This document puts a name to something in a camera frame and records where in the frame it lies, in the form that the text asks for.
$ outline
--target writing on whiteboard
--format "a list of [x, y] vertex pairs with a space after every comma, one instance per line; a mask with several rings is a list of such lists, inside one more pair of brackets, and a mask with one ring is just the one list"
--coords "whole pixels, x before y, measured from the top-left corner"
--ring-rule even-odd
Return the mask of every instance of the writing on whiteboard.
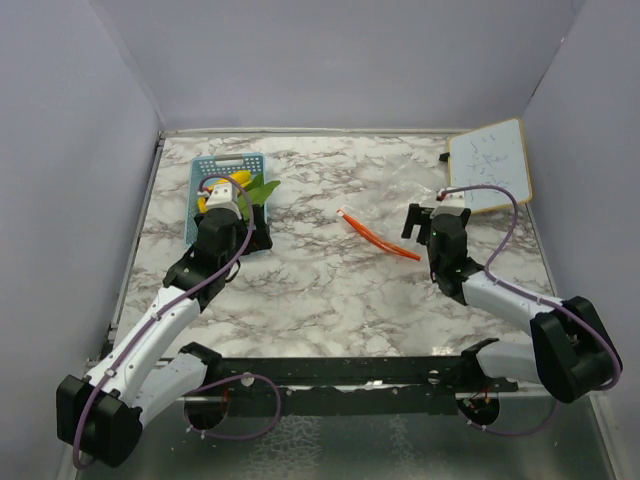
[[[518, 201], [531, 197], [520, 122], [507, 120], [459, 135], [449, 143], [451, 185], [495, 185], [509, 190]], [[495, 190], [465, 193], [472, 211], [508, 204]]]

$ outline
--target wire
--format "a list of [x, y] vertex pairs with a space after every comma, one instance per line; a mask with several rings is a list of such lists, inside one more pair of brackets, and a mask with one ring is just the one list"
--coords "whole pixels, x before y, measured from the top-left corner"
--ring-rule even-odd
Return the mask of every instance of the wire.
[[[495, 284], [500, 285], [502, 288], [505, 288], [512, 293], [520, 295], [521, 297], [524, 297], [527, 300], [533, 300], [535, 302], [540, 302], [541, 304], [546, 305], [548, 307], [555, 308], [556, 310], [558, 310], [559, 312], [563, 313], [568, 318], [570, 318], [578, 326], [583, 328], [587, 333], [589, 333], [594, 338], [594, 340], [602, 347], [602, 349], [605, 352], [607, 352], [607, 355], [609, 355], [609, 357], [611, 358], [611, 362], [613, 363], [613, 376], [611, 378], [611, 381], [609, 381], [609, 383], [607, 384], [601, 385], [600, 387], [596, 388], [596, 390], [610, 390], [611, 388], [613, 388], [620, 380], [620, 374], [621, 374], [622, 368], [620, 366], [620, 362], [618, 361], [617, 355], [615, 354], [615, 352], [613, 351], [609, 343], [602, 337], [602, 335], [600, 335], [593, 327], [591, 327], [591, 325], [586, 323], [584, 320], [582, 320], [576, 314], [574, 314], [573, 312], [565, 308], [563, 305], [560, 305], [559, 303], [553, 302], [551, 300], [547, 300], [546, 298], [539, 298], [536, 295], [532, 295], [526, 290], [522, 290], [521, 288], [518, 288], [515, 285], [511, 285], [499, 279], [490, 271], [489, 267], [491, 266], [493, 261], [496, 259], [498, 254], [502, 252], [502, 250], [504, 250], [504, 247], [506, 246], [507, 242], [511, 239], [511, 236], [513, 235], [513, 232], [516, 228], [516, 224], [518, 223], [518, 202], [515, 199], [515, 197], [507, 189], [498, 187], [496, 185], [472, 185], [468, 187], [446, 188], [443, 190], [442, 195], [440, 196], [440, 200], [442, 200], [442, 198], [444, 198], [444, 196], [448, 193], [466, 192], [468, 190], [496, 190], [500, 193], [505, 194], [509, 198], [509, 200], [511, 200], [511, 204], [513, 205], [513, 216], [511, 217], [511, 223], [507, 230], [507, 234], [502, 239], [502, 242], [500, 242], [500, 245], [498, 245], [498, 247], [489, 256], [487, 263], [485, 263], [484, 265], [484, 273], [487, 276], [487, 278], [489, 278], [489, 280], [491, 280]], [[551, 412], [551, 415], [549, 415], [549, 417], [544, 422], [542, 422], [538, 427], [532, 428], [525, 432], [520, 432], [520, 434], [516, 434], [513, 432], [510, 432], [509, 434], [505, 434], [505, 432], [496, 432], [490, 429], [485, 429], [473, 423], [472, 425], [475, 425], [476, 427], [479, 427], [484, 431], [488, 433], [493, 433], [495, 435], [503, 435], [503, 436], [510, 436], [510, 437], [521, 436], [522, 434], [530, 435], [530, 434], [539, 432], [549, 424], [549, 422], [551, 421], [552, 417], [555, 415], [555, 412], [557, 410], [557, 407], [558, 407], [557, 403], [558, 402], [556, 401], [555, 408]]]
[[278, 423], [278, 420], [280, 420], [280, 411], [282, 410], [282, 398], [280, 397], [280, 392], [278, 391], [278, 387], [276, 386], [276, 384], [273, 383], [273, 381], [271, 381], [271, 379], [269, 379], [269, 378], [267, 378], [265, 376], [258, 375], [256, 373], [245, 373], [245, 374], [242, 374], [242, 375], [234, 375], [232, 377], [223, 378], [222, 380], [218, 380], [217, 382], [213, 382], [213, 383], [210, 383], [208, 385], [203, 385], [202, 387], [196, 388], [192, 392], [189, 392], [189, 395], [193, 395], [195, 393], [203, 392], [205, 390], [209, 390], [210, 388], [219, 387], [220, 385], [224, 385], [224, 384], [227, 384], [229, 382], [234, 382], [236, 380], [242, 380], [243, 378], [255, 378], [256, 380], [261, 380], [261, 381], [265, 382], [266, 384], [268, 384], [271, 387], [271, 389], [274, 391], [274, 393], [276, 394], [276, 413], [273, 415], [273, 418], [267, 424], [267, 426], [265, 426], [264, 428], [261, 428], [260, 430], [258, 430], [255, 433], [249, 433], [247, 435], [226, 435], [226, 434], [222, 434], [222, 433], [214, 433], [214, 432], [211, 432], [210, 430], [198, 430], [189, 421], [189, 416], [187, 415], [187, 410], [186, 410], [186, 407], [185, 407], [184, 419], [186, 420], [187, 424], [189, 424], [189, 428], [191, 430], [201, 434], [201, 435], [206, 436], [206, 437], [218, 438], [218, 439], [221, 439], [221, 440], [238, 440], [238, 441], [242, 441], [242, 440], [252, 440], [254, 438], [261, 437], [262, 435], [267, 433], [269, 430], [271, 430], [273, 427], [275, 427], [277, 425], [277, 423]]
[[492, 428], [489, 428], [486, 425], [478, 425], [477, 423], [474, 423], [471, 420], [469, 420], [465, 416], [465, 414], [462, 413], [460, 410], [458, 410], [458, 415], [464, 417], [467, 420], [467, 424], [470, 427], [473, 427], [476, 430], [481, 430], [484, 433], [490, 433], [491, 435], [497, 435], [499, 437], [526, 437], [528, 435], [533, 435], [534, 433], [538, 433], [540, 430], [546, 428], [547, 425], [551, 423], [551, 420], [553, 420], [553, 417], [555, 417], [559, 407], [560, 407], [560, 402], [554, 399], [553, 409], [551, 410], [547, 418], [545, 418], [539, 425], [533, 428], [530, 428], [528, 430], [522, 430], [520, 432], [504, 432], [501, 430], [493, 430]]
[[474, 393], [473, 395], [468, 397], [466, 400], [473, 400], [474, 398], [476, 398], [481, 393], [486, 393], [488, 395], [489, 394], [489, 388], [487, 387], [487, 388], [482, 388], [482, 389], [478, 390], [476, 393]]
[[147, 320], [147, 322], [142, 326], [142, 328], [138, 330], [138, 332], [127, 344], [127, 346], [123, 348], [120, 355], [118, 355], [118, 357], [113, 361], [111, 366], [106, 370], [106, 372], [108, 373], [105, 373], [102, 376], [100, 381], [96, 384], [94, 389], [89, 394], [89, 398], [84, 404], [84, 407], [82, 408], [82, 412], [80, 413], [80, 418], [78, 419], [78, 425], [76, 427], [76, 432], [73, 437], [73, 456], [72, 456], [73, 465], [78, 470], [86, 469], [87, 467], [91, 466], [95, 461], [95, 459], [92, 459], [89, 463], [86, 463], [86, 464], [83, 464], [80, 461], [80, 441], [82, 439], [82, 432], [84, 431], [84, 426], [87, 422], [87, 417], [89, 416], [89, 411], [91, 410], [91, 407], [93, 406], [93, 403], [95, 402], [96, 397], [102, 391], [105, 384], [109, 381], [109, 378], [111, 378], [111, 376], [117, 373], [117, 369], [120, 367], [120, 365], [122, 365], [122, 363], [124, 363], [127, 356], [131, 353], [133, 348], [138, 344], [140, 339], [147, 333], [147, 331], [151, 328], [151, 326], [154, 323], [159, 321], [165, 313], [167, 313], [169, 310], [175, 307], [178, 303], [182, 302], [185, 298], [189, 298], [194, 293], [197, 293], [200, 289], [206, 287], [211, 282], [214, 282], [215, 280], [220, 278], [240, 259], [240, 257], [246, 250], [247, 246], [249, 245], [249, 241], [251, 240], [251, 234], [253, 233], [253, 225], [254, 225], [253, 208], [251, 208], [252, 206], [251, 198], [249, 197], [247, 192], [244, 190], [244, 188], [240, 186], [238, 182], [236, 182], [233, 178], [227, 175], [218, 175], [218, 174], [207, 175], [200, 182], [198, 190], [202, 190], [202, 186], [204, 185], [204, 183], [211, 178], [222, 178], [224, 180], [227, 180], [228, 182], [231, 182], [231, 184], [235, 186], [244, 197], [244, 200], [247, 204], [248, 212], [249, 212], [249, 225], [247, 226], [247, 235], [245, 236], [244, 241], [242, 242], [242, 245], [240, 245], [240, 248], [238, 249], [237, 253], [220, 270], [218, 270], [216, 273], [211, 275], [209, 278], [203, 280], [193, 288], [190, 288], [186, 292], [177, 296], [175, 299], [173, 299], [172, 301], [170, 301], [169, 303], [161, 307], [155, 314], [151, 315], [151, 318], [149, 318], [149, 320]]

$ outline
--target clear plastic bag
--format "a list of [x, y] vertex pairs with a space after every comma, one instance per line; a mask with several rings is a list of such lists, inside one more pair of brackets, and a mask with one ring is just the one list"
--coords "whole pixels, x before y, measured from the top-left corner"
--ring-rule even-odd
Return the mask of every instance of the clear plastic bag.
[[436, 191], [446, 186], [443, 171], [406, 156], [392, 156], [386, 159], [380, 178], [365, 186], [343, 211], [382, 240], [423, 255], [424, 247], [415, 241], [417, 228], [411, 240], [400, 235], [410, 203], [435, 206]]

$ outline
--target blue plastic basket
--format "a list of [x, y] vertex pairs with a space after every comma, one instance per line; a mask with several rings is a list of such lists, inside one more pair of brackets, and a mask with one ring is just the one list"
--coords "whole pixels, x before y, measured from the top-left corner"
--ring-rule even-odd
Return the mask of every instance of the blue plastic basket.
[[[193, 218], [198, 213], [198, 185], [207, 175], [219, 173], [231, 175], [239, 170], [249, 170], [252, 175], [264, 174], [264, 155], [261, 153], [238, 153], [233, 155], [217, 155], [208, 157], [196, 157], [191, 161], [189, 174], [189, 196], [187, 198], [187, 217], [184, 222], [184, 243], [190, 247], [196, 241], [198, 227]], [[215, 183], [211, 179], [205, 185]], [[267, 219], [267, 206], [264, 206], [264, 217]]]

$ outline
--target green vegetable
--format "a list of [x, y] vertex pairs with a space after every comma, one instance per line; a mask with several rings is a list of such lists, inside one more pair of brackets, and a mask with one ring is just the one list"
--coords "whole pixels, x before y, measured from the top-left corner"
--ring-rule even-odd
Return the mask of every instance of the green vegetable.
[[251, 180], [249, 182], [249, 185], [244, 187], [244, 189], [248, 192], [249, 190], [253, 190], [254, 188], [261, 187], [262, 185], [264, 185], [264, 175], [262, 173], [259, 173], [258, 175], [253, 177], [253, 180]]
[[[260, 205], [260, 206], [264, 205], [264, 202], [267, 201], [267, 198], [269, 198], [269, 196], [273, 193], [273, 191], [276, 189], [278, 185], [280, 185], [280, 180], [273, 180], [272, 182], [269, 182], [265, 185], [248, 190], [247, 194], [251, 199], [251, 204]], [[242, 214], [242, 218], [244, 218], [245, 220], [248, 220], [249, 209], [247, 208], [247, 203], [244, 201], [244, 197], [242, 195], [238, 197], [238, 209]]]

